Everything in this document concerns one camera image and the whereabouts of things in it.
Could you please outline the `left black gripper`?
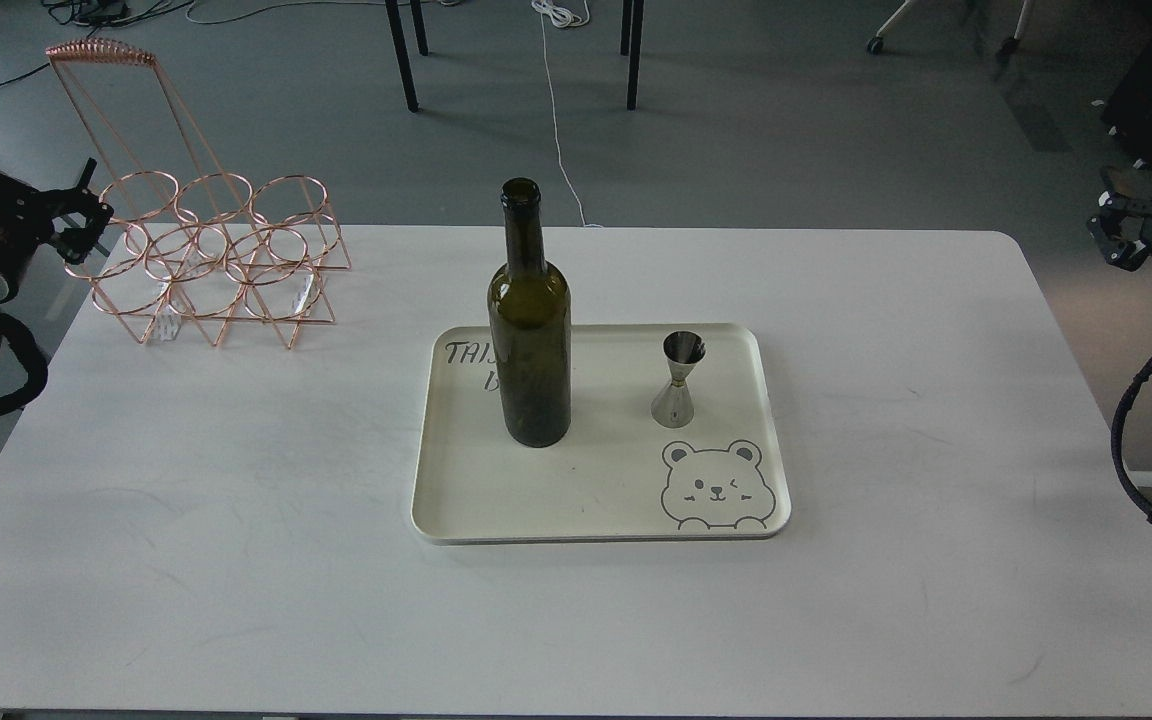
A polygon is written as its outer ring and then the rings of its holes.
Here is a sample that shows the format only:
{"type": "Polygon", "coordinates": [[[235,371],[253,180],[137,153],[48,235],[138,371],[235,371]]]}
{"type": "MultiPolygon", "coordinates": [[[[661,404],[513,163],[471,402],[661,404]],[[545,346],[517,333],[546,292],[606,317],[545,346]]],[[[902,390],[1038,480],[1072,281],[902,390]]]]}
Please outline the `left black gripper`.
{"type": "Polygon", "coordinates": [[[50,238],[67,265],[83,265],[92,252],[109,258],[101,238],[113,209],[91,190],[97,165],[88,158],[76,183],[60,190],[37,190],[0,172],[0,272],[28,270],[38,247],[50,238]],[[52,219],[69,217],[81,217],[88,225],[68,225],[52,234],[52,219]]]}

